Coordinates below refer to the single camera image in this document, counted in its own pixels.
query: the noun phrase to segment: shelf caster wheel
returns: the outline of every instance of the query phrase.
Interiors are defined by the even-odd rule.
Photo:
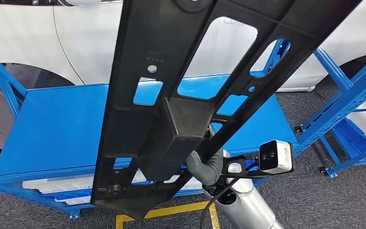
[[[329,176],[329,174],[326,171],[326,167],[319,167],[319,172],[323,175],[323,176]]]
[[[321,172],[321,174],[323,176],[328,176],[330,178],[336,178],[337,173],[336,172],[328,173],[328,169],[330,169],[330,168],[329,167],[319,167],[319,172]]]
[[[294,128],[294,130],[295,130],[295,132],[297,132],[297,133],[302,133],[303,131],[302,131],[302,127],[300,127],[300,126],[296,126],[295,128]]]

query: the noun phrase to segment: blue shelf board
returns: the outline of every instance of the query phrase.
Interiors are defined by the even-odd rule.
[[[332,134],[349,158],[354,158],[366,151],[366,136],[351,120],[345,118],[334,128]],[[365,165],[366,159],[357,163]]]
[[[226,77],[185,77],[179,92],[192,97],[206,96],[204,91],[215,91]],[[135,99],[145,103],[146,94],[139,92],[156,89],[159,85],[153,81],[140,82]],[[95,166],[107,91],[107,84],[29,90],[2,149],[0,176]],[[222,112],[235,111],[242,100],[239,97],[224,104]],[[236,154],[252,152],[272,139],[297,144],[274,96],[224,149]],[[129,158],[117,159],[118,163],[128,161]]]

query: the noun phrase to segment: gray robotic finger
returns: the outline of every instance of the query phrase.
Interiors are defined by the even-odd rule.
[[[218,152],[204,164],[196,151],[187,157],[186,164],[189,172],[205,186],[213,185],[221,175],[223,166],[223,150]]]

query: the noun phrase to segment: robotic arm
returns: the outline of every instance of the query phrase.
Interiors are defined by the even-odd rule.
[[[219,150],[204,164],[198,153],[193,151],[186,159],[188,170],[203,184],[203,192],[210,199],[202,213],[200,228],[203,228],[206,210],[215,202],[236,229],[282,229],[283,226],[276,220],[274,212],[254,187],[250,177],[228,178],[221,175],[224,157],[229,157],[228,152]],[[254,159],[247,170],[258,166],[274,174],[289,172],[293,167],[291,144],[277,140],[265,143],[260,146],[258,156]],[[242,166],[230,163],[228,171],[239,174]]]

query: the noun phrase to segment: round hole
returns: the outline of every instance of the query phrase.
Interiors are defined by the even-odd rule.
[[[156,67],[156,65],[149,65],[148,68],[146,69],[149,73],[155,73],[156,70],[158,70],[158,67]]]

